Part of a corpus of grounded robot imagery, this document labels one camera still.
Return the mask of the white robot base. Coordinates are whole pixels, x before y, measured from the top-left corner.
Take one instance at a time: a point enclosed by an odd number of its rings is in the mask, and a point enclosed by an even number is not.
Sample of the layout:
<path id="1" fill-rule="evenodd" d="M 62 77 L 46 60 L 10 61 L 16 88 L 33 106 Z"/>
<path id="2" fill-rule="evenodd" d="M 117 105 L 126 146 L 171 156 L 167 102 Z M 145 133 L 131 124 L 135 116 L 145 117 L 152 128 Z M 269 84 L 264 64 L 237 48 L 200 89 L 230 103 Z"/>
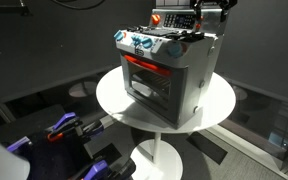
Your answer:
<path id="1" fill-rule="evenodd" d="M 9 152 L 0 143 L 0 180 L 27 180 L 29 173 L 29 162 Z"/>

